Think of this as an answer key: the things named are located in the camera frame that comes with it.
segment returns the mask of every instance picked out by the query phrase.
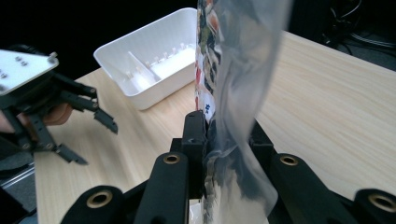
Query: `screw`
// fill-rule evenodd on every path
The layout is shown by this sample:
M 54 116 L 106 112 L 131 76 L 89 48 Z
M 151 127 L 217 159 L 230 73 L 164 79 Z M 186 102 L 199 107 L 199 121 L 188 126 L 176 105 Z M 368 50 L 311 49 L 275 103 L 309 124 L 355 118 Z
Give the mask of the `screw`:
M 29 148 L 30 148 L 30 144 L 26 143 L 26 144 L 24 144 L 24 145 L 22 146 L 22 148 L 25 149 L 25 150 L 26 150 L 26 149 L 29 149 Z
M 47 149 L 52 149 L 52 147 L 53 147 L 53 144 L 52 144 L 52 143 L 48 143 L 48 144 L 46 145 L 46 148 L 47 148 Z
M 49 58 L 48 58 L 48 61 L 50 62 L 50 63 L 55 63 L 55 58 L 58 56 L 58 54 L 56 53 L 56 52 L 52 52 L 50 55 L 49 55 Z

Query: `human hand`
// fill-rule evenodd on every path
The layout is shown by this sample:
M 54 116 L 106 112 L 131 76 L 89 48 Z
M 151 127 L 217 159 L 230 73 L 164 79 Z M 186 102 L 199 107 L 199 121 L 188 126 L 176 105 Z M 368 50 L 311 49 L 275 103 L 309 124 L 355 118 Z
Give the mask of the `human hand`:
M 43 122 L 46 125 L 61 125 L 67 122 L 73 112 L 73 107 L 70 104 L 56 105 L 51 109 L 48 115 L 44 116 Z M 21 124 L 32 130 L 32 124 L 29 118 L 24 114 L 19 114 L 17 118 L 21 121 Z M 14 129 L 4 116 L 3 112 L 0 111 L 0 133 L 14 133 Z

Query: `transparent plastic bag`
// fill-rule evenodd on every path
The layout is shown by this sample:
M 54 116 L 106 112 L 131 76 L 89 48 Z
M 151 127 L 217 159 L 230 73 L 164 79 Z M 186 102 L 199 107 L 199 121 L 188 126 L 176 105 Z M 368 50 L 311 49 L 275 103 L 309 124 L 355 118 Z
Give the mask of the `transparent plastic bag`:
M 277 193 L 249 145 L 290 0 L 199 0 L 196 103 L 209 122 L 204 223 L 264 223 Z
M 201 204 L 190 204 L 189 209 L 189 224 L 202 224 Z

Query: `screw hole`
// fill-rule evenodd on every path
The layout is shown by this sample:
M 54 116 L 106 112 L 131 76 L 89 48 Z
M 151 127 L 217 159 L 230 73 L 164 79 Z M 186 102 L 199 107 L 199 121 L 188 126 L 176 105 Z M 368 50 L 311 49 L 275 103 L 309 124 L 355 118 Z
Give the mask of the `screw hole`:
M 386 196 L 380 194 L 372 194 L 369 196 L 369 201 L 377 208 L 380 208 L 390 213 L 396 213 L 396 202 Z
M 180 161 L 180 157 L 178 155 L 168 155 L 163 158 L 163 161 L 167 164 L 175 164 Z
M 298 164 L 298 161 L 295 158 L 291 157 L 291 156 L 282 156 L 280 158 L 280 160 L 284 164 L 289 165 L 289 166 L 293 166 L 293 165 L 297 165 Z
M 110 203 L 113 198 L 113 194 L 109 190 L 102 190 L 94 193 L 87 200 L 87 206 L 90 208 L 100 208 Z

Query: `dark background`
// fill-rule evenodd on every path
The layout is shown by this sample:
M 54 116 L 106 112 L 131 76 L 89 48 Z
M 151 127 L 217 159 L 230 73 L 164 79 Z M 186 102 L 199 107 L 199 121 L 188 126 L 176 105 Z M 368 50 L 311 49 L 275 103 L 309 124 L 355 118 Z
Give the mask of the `dark background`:
M 346 22 L 339 22 L 330 8 L 342 15 L 359 0 L 295 0 L 285 30 L 330 48 L 336 48 L 351 31 L 372 26 L 385 27 L 377 32 L 385 30 L 385 36 L 394 40 L 395 2 L 363 0 Z M 56 51 L 60 60 L 56 70 L 78 78 L 99 68 L 93 53 L 100 46 L 178 9 L 196 5 L 197 0 L 2 0 L 0 49 L 25 44 L 45 54 Z

